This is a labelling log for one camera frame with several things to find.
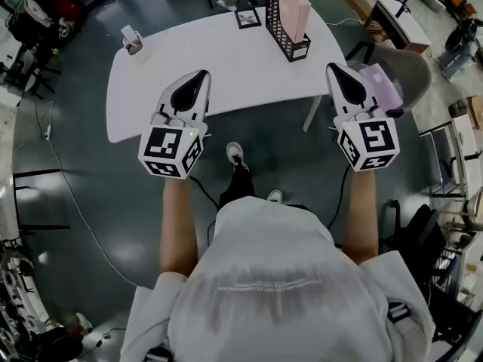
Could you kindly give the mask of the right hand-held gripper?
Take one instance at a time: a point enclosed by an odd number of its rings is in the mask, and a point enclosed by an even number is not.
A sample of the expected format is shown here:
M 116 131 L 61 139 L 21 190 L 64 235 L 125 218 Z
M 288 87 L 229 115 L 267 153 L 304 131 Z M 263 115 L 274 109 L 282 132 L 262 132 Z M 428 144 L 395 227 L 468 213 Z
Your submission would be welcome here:
M 377 106 L 369 81 L 358 71 L 337 63 L 328 64 L 326 79 L 337 113 L 337 144 L 352 169 L 359 172 L 388 167 L 400 152 L 397 130 L 394 119 Z

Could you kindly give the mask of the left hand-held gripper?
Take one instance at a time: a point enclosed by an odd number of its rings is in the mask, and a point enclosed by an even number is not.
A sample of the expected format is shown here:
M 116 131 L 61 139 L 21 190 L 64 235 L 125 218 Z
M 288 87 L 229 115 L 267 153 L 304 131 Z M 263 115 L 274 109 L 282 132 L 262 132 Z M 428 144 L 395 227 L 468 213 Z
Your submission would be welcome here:
M 142 133 L 138 159 L 152 176 L 188 178 L 201 156 L 208 125 L 202 120 L 211 95 L 211 74 L 200 69 L 168 85 Z M 181 116 L 173 118 L 168 115 Z

